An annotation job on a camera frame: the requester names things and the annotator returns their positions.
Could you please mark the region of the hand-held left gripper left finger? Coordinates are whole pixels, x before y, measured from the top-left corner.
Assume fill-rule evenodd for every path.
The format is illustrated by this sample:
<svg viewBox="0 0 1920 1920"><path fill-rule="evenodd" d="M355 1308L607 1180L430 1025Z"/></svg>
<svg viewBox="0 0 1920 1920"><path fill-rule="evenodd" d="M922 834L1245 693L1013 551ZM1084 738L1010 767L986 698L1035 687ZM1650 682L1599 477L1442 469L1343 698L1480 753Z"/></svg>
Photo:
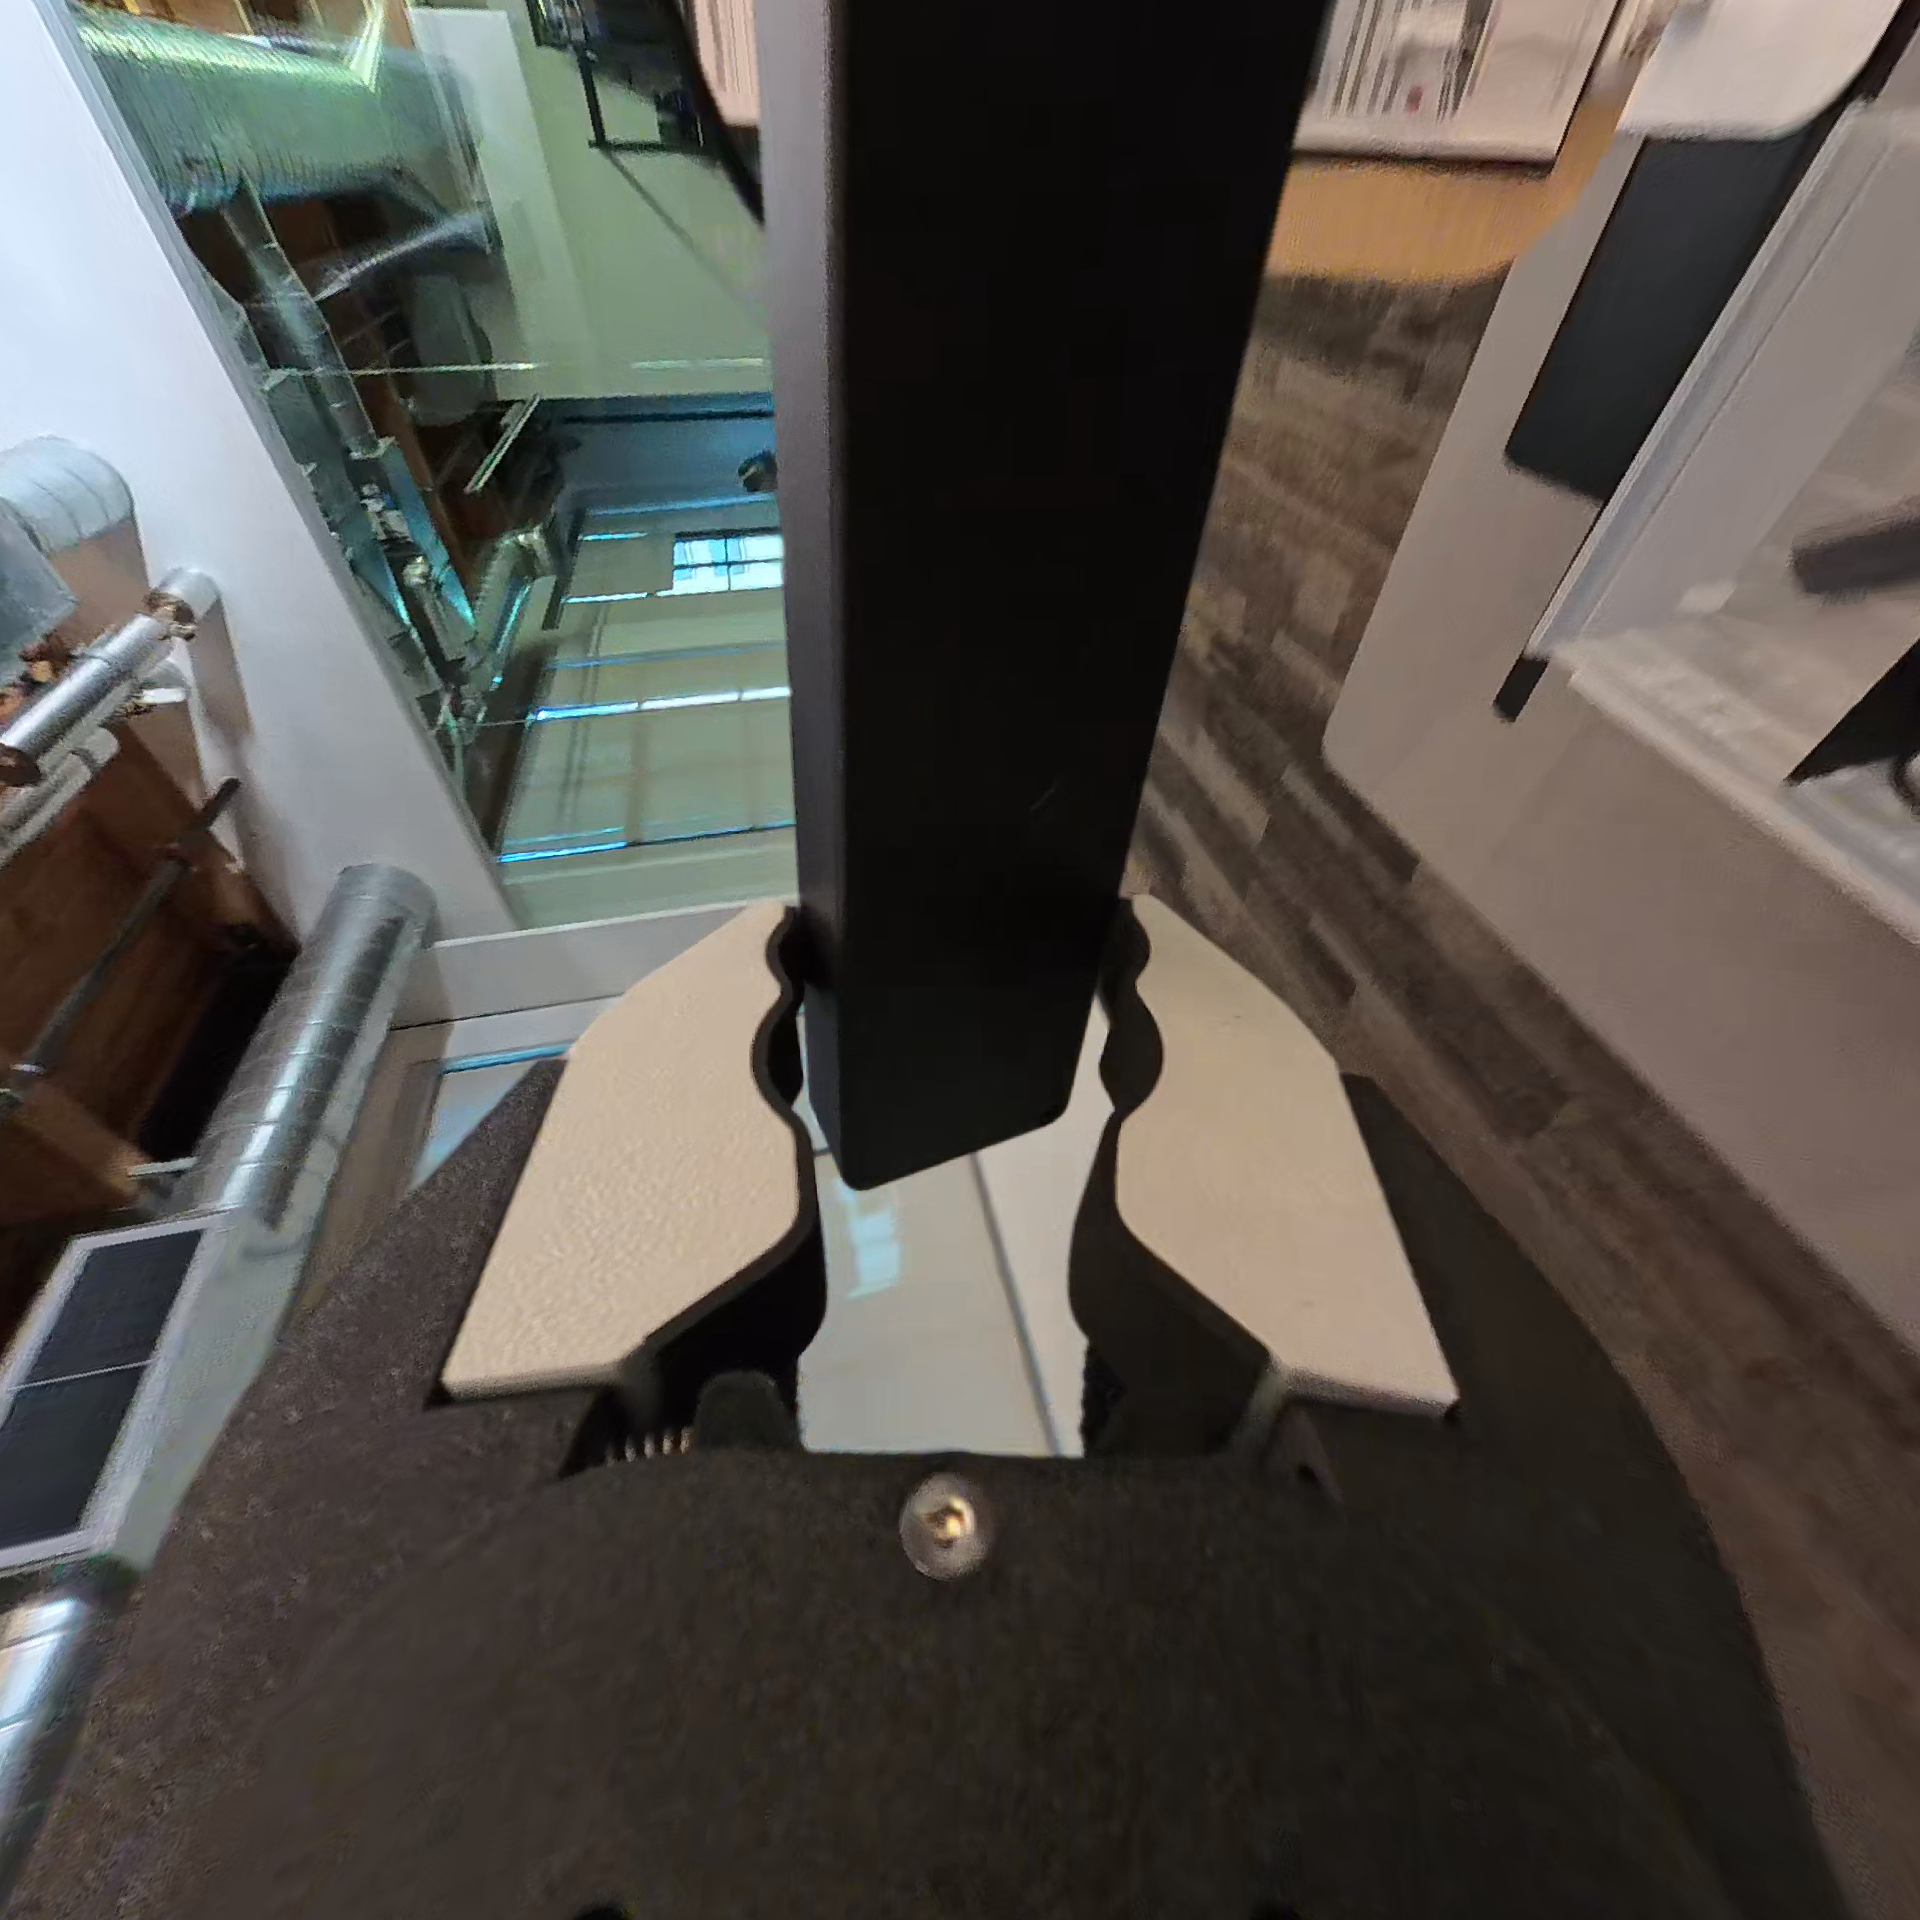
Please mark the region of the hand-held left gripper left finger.
<svg viewBox="0 0 1920 1920"><path fill-rule="evenodd" d="M565 1052L439 1366L449 1401L590 1386L644 1443L746 1378L799 1426L830 1306L793 911L744 903Z"/></svg>

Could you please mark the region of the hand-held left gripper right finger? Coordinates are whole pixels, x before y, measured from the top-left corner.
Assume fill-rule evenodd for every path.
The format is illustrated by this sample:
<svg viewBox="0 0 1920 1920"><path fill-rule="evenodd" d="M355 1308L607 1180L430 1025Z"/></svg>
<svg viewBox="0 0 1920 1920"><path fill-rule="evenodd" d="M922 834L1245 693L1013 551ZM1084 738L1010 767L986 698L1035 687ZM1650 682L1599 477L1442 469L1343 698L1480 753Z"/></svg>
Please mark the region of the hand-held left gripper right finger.
<svg viewBox="0 0 1920 1920"><path fill-rule="evenodd" d="M1066 1243L1088 1456L1261 1456L1301 1403L1439 1419L1459 1386L1347 1078L1169 903L1099 965L1099 1129Z"/></svg>

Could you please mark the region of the black USB hub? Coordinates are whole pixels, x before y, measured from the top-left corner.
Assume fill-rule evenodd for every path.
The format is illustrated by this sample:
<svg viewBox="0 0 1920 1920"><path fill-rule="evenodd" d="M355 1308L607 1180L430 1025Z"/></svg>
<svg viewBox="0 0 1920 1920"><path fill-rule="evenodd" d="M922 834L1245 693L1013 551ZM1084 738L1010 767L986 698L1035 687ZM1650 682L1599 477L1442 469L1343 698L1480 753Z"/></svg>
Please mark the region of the black USB hub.
<svg viewBox="0 0 1920 1920"><path fill-rule="evenodd" d="M1074 1091L1327 3L758 3L806 1097Z"/></svg>

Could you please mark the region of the clear plastic bin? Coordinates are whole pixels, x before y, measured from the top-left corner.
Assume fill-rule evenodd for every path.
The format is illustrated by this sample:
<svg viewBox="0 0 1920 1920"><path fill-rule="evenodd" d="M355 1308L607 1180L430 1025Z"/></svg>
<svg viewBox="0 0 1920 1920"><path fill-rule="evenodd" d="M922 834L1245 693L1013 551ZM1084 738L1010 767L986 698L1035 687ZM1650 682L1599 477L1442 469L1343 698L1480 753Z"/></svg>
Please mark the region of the clear plastic bin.
<svg viewBox="0 0 1920 1920"><path fill-rule="evenodd" d="M1915 939L1915 108L1838 117L1500 693L1547 671Z"/></svg>

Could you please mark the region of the dark flat desk mat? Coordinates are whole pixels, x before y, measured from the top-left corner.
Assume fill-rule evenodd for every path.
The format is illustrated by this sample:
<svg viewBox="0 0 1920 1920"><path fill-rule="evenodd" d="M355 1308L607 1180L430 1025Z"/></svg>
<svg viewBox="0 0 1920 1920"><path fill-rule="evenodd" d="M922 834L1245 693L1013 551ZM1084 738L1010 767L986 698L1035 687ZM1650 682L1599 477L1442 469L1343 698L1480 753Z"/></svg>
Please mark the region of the dark flat desk mat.
<svg viewBox="0 0 1920 1920"><path fill-rule="evenodd" d="M1605 501L1827 138L1645 138L1509 431L1504 462Z"/></svg>

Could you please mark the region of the silver ventilation duct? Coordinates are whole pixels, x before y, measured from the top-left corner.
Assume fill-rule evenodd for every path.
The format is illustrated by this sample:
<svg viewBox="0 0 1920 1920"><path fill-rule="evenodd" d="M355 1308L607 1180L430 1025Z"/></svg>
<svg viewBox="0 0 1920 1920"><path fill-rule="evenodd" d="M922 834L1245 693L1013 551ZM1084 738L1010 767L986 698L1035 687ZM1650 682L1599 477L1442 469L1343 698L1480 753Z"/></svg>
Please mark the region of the silver ventilation duct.
<svg viewBox="0 0 1920 1920"><path fill-rule="evenodd" d="M430 942L405 869L341 869L149 1223L76 1238L4 1356L4 1581L144 1570L299 1288Z"/></svg>
<svg viewBox="0 0 1920 1920"><path fill-rule="evenodd" d="M4 447L4 790L35 790L221 607L195 569L165 570L124 616L84 635L64 561L137 539L129 483L93 450L32 438Z"/></svg>

